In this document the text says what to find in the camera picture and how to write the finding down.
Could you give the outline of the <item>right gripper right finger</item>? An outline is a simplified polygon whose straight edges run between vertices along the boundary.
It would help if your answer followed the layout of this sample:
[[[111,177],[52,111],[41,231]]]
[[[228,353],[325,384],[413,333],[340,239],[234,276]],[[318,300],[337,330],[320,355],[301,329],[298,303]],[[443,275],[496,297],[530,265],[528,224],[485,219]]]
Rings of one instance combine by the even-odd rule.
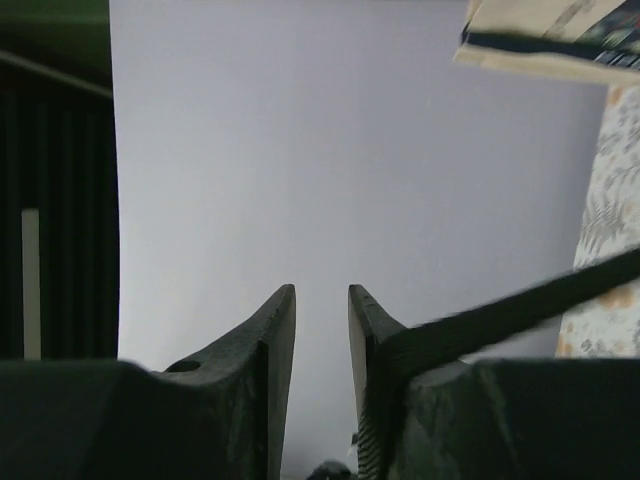
[[[464,356],[370,389],[380,345],[409,328],[360,285],[349,329],[363,479],[635,479],[639,363]]]

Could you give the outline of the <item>blue sport racket cover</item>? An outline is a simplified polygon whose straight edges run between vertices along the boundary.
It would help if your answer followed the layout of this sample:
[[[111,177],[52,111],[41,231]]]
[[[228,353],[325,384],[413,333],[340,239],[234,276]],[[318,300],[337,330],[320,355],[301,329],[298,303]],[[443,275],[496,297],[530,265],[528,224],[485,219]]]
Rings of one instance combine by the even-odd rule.
[[[638,278],[639,249],[634,248],[489,304],[406,329],[380,345],[367,387],[402,384]]]

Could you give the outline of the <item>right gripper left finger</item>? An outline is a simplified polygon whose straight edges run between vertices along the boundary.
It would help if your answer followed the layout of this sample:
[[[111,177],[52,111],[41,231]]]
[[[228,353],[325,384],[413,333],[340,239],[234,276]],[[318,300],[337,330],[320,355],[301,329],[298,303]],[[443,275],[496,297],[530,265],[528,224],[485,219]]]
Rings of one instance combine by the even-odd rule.
[[[284,285],[162,372],[116,360],[1,366],[5,479],[276,479],[296,330]]]

